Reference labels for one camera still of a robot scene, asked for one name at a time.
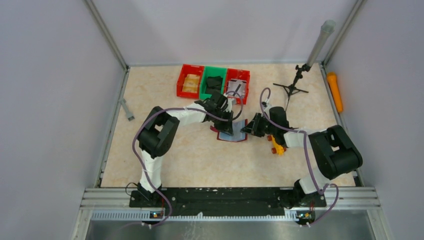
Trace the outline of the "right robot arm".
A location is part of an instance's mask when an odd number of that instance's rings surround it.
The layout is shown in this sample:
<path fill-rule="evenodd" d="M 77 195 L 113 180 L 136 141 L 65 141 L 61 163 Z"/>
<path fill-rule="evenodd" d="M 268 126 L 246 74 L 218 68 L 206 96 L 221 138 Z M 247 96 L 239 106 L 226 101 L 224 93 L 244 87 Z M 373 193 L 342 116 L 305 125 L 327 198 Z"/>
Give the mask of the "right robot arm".
<path fill-rule="evenodd" d="M 241 132 L 255 137 L 268 136 L 284 149 L 312 150 L 317 166 L 312 167 L 310 157 L 306 156 L 309 173 L 294 183 L 286 198 L 286 208 L 307 206 L 333 179 L 363 165 L 362 155 L 342 126 L 336 124 L 320 131 L 293 128 L 281 106 L 267 107 L 262 113 L 256 113 Z"/>

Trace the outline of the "red card holder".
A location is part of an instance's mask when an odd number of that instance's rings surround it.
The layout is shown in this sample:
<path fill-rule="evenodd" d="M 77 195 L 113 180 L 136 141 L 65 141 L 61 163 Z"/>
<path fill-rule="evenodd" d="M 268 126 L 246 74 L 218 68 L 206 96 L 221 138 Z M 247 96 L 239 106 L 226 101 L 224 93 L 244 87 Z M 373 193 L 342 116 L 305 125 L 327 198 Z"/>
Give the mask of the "red card holder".
<path fill-rule="evenodd" d="M 231 142 L 231 143 L 239 143 L 248 140 L 248 134 L 242 132 L 242 128 L 244 128 L 248 124 L 247 119 L 243 119 L 240 121 L 236 121 L 232 123 L 233 134 L 227 134 L 223 132 L 219 132 L 217 134 L 218 141 Z"/>

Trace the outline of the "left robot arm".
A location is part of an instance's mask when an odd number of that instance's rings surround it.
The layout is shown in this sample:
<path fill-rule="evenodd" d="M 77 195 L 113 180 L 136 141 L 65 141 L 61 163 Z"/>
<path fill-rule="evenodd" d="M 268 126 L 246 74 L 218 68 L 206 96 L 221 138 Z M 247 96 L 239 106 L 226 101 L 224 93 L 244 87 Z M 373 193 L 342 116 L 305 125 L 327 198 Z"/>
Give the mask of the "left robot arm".
<path fill-rule="evenodd" d="M 196 100 L 185 107 L 154 107 L 137 131 L 132 149 L 142 166 L 137 190 L 141 200 L 149 207 L 160 202 L 163 158 L 170 150 L 179 127 L 212 122 L 215 130 L 233 135 L 235 98 L 219 92 L 204 100 Z"/>

